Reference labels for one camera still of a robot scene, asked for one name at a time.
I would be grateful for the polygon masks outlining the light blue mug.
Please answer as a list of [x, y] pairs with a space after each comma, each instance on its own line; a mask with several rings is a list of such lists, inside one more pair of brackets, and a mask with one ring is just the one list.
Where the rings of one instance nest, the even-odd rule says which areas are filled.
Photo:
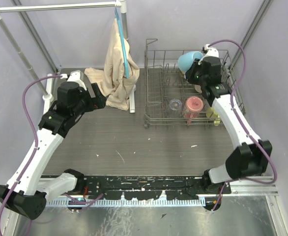
[[187, 72], [195, 60], [203, 58], [203, 53], [200, 51], [190, 51], [178, 58], [178, 68], [181, 72]]

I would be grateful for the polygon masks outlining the peach pink mug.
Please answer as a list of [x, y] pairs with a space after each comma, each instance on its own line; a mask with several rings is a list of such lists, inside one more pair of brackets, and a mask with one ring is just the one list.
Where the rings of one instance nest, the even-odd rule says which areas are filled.
[[201, 86], [199, 86], [199, 85], [194, 85], [194, 88], [195, 88], [195, 90], [196, 90], [198, 93], [202, 93]]

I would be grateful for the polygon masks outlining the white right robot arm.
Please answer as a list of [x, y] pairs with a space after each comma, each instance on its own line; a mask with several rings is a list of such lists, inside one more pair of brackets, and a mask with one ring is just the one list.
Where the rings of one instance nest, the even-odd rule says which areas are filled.
[[223, 165], [204, 171], [202, 187], [209, 194], [216, 192], [220, 183], [265, 173], [272, 152], [271, 143], [250, 128], [232, 89], [222, 82], [221, 67], [218, 57], [204, 57], [195, 59], [185, 73], [188, 83], [201, 87], [203, 98], [217, 112], [234, 147]]

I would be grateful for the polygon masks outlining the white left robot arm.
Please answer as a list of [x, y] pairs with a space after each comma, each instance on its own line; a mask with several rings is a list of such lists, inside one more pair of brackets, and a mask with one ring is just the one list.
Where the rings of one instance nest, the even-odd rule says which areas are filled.
[[58, 196], [83, 193], [85, 176], [72, 169], [45, 184], [39, 180], [69, 130], [85, 113], [103, 109], [106, 100], [96, 83], [87, 89], [77, 82], [63, 82], [58, 87], [57, 99], [42, 116], [34, 143], [22, 164], [7, 184], [0, 185], [0, 202], [5, 208], [34, 220]]

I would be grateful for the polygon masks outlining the beige round mug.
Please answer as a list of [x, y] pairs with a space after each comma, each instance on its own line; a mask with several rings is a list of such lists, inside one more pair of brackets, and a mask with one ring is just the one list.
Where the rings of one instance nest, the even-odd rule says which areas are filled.
[[185, 75], [185, 73], [182, 72], [181, 70], [179, 71], [179, 73], [180, 73], [181, 77], [186, 80], [186, 75]]

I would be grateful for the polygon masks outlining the beige cloth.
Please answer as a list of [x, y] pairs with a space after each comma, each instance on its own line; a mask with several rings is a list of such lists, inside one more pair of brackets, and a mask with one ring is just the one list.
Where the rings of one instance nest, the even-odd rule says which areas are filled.
[[84, 74], [91, 83], [97, 83], [100, 91], [107, 97], [106, 105], [124, 111], [129, 109], [129, 96], [136, 84], [140, 68], [131, 58], [130, 47], [124, 40], [129, 76], [126, 76], [123, 49], [118, 30], [117, 20], [114, 20], [104, 69], [86, 68]]

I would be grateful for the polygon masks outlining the yellow-green mug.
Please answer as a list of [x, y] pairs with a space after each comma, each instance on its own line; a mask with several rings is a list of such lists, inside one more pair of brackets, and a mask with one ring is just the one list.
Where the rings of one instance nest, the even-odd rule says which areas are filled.
[[218, 115], [218, 113], [212, 108], [208, 107], [206, 110], [206, 117], [209, 119], [211, 123], [214, 124], [214, 126], [219, 126], [221, 123], [221, 118]]

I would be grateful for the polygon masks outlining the clear glass cup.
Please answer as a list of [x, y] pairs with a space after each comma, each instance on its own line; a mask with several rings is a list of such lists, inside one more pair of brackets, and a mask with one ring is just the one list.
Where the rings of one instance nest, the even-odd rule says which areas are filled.
[[180, 118], [182, 112], [182, 102], [179, 99], [172, 99], [167, 106], [167, 115], [169, 118]]

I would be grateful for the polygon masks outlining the blue clothes hanger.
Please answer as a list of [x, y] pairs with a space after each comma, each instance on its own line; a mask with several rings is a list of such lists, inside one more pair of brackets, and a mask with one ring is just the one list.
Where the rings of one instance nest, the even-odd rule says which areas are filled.
[[120, 42], [121, 42], [121, 47], [122, 47], [122, 56], [123, 56], [123, 65], [124, 65], [125, 77], [129, 78], [129, 68], [128, 68], [128, 60], [127, 60], [127, 54], [126, 54], [126, 47], [125, 47], [125, 43], [124, 43], [123, 27], [122, 27], [121, 19], [120, 19], [119, 13], [117, 11], [117, 8], [115, 8], [115, 18], [117, 21], [118, 32], [119, 32]]

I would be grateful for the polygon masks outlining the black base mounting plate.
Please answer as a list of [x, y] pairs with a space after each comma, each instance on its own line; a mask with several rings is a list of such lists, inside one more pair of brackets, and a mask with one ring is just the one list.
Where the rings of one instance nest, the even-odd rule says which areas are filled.
[[215, 184], [207, 189], [201, 177], [194, 176], [86, 176], [82, 188], [67, 195], [86, 195], [95, 199], [99, 195], [106, 200], [157, 200], [163, 194], [166, 200], [197, 200], [201, 195], [218, 195], [223, 185]]

